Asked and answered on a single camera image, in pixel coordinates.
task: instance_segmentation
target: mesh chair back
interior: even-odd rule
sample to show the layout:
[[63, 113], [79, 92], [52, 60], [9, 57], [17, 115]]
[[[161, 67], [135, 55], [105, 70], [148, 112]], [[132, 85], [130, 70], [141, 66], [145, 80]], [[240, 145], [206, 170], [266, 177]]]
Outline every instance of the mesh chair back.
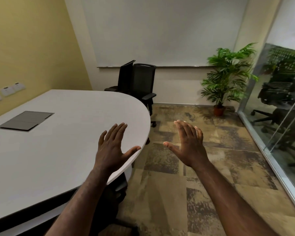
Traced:
[[132, 78], [132, 68], [135, 60], [132, 60], [123, 66], [119, 70], [118, 78], [118, 91], [127, 92], [130, 89], [130, 83]]
[[132, 72], [131, 94], [143, 97], [153, 91], [156, 66], [150, 64], [134, 64]]

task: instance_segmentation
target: glass panel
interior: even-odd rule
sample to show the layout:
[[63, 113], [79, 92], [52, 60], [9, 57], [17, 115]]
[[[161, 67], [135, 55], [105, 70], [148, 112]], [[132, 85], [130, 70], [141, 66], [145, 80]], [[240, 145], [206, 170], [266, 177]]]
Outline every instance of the glass panel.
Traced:
[[295, 186], [295, 50], [266, 44], [244, 115]]

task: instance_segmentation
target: patterned carpet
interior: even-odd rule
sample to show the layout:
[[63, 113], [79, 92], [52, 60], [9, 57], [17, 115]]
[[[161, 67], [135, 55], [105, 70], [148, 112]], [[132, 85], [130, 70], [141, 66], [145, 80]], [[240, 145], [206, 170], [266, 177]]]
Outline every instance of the patterned carpet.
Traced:
[[[195, 172], [163, 146], [180, 146], [174, 120], [202, 129], [210, 161], [280, 234], [295, 235], [295, 207], [236, 113], [214, 117], [212, 107], [154, 104], [150, 144], [135, 161], [118, 218], [135, 222], [141, 235], [225, 235], [212, 201]], [[130, 235], [111, 225], [103, 235]]]

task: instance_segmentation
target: finger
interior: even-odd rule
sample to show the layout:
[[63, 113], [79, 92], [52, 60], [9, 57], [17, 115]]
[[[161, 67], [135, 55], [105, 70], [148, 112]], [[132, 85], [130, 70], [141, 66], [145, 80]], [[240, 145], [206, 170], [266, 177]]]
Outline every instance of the finger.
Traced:
[[197, 137], [199, 139], [199, 141], [201, 142], [201, 144], [203, 143], [203, 132], [200, 128], [198, 128], [197, 126], [194, 127], [197, 131]]
[[180, 150], [169, 142], [163, 142], [163, 145], [171, 150], [176, 156], [180, 155]]
[[105, 142], [107, 142], [107, 141], [109, 140], [111, 133], [113, 132], [113, 130], [114, 130], [116, 127], [117, 127], [117, 123], [115, 123], [115, 124], [111, 127], [111, 129], [108, 131], [108, 133], [107, 133], [107, 135], [106, 135], [106, 137], [105, 137]]
[[180, 142], [183, 142], [183, 140], [187, 137], [187, 134], [185, 132], [184, 127], [180, 124], [180, 120], [174, 121], [177, 129], [178, 129], [178, 134], [180, 138]]
[[188, 124], [185, 121], [180, 121], [180, 123], [184, 127], [187, 136], [192, 137], [193, 134], [192, 134], [192, 131], [191, 131], [190, 127], [188, 126]]
[[138, 150], [141, 149], [141, 146], [135, 146], [132, 147], [130, 150], [128, 150], [126, 153], [124, 153], [122, 155], [122, 158], [125, 160], [125, 162], [134, 154], [136, 153]]
[[104, 137], [106, 135], [107, 131], [103, 131], [103, 133], [100, 135], [99, 140], [98, 140], [98, 148], [104, 143]]
[[117, 132], [117, 135], [115, 137], [115, 140], [117, 140], [119, 142], [122, 141], [122, 138], [124, 137], [124, 133], [125, 133], [127, 126], [128, 126], [128, 124], [125, 124], [119, 129], [119, 131]]
[[196, 131], [196, 129], [190, 123], [187, 123], [187, 125], [189, 126], [189, 128], [190, 128], [190, 130], [192, 132], [192, 135], [194, 137], [197, 137], [197, 131]]
[[123, 122], [123, 123], [120, 123], [119, 125], [118, 125], [118, 127], [116, 127], [114, 130], [113, 130], [113, 133], [111, 134], [111, 136], [110, 136], [110, 140], [114, 140], [115, 139], [115, 137], [116, 137], [116, 135], [117, 135], [117, 133], [118, 133], [118, 131], [121, 129], [121, 127], [122, 126], [124, 126], [125, 125], [125, 123]]

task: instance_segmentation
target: white tabletop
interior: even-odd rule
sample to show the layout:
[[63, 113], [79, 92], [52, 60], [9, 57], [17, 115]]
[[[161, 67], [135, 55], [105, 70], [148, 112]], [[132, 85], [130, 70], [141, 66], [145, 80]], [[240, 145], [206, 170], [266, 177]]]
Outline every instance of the white tabletop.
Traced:
[[150, 131], [147, 108], [117, 92], [50, 90], [0, 116], [0, 125], [24, 111], [55, 114], [30, 132], [0, 129], [0, 218], [81, 185], [93, 168], [100, 134], [113, 124], [128, 124], [123, 152], [143, 147]]

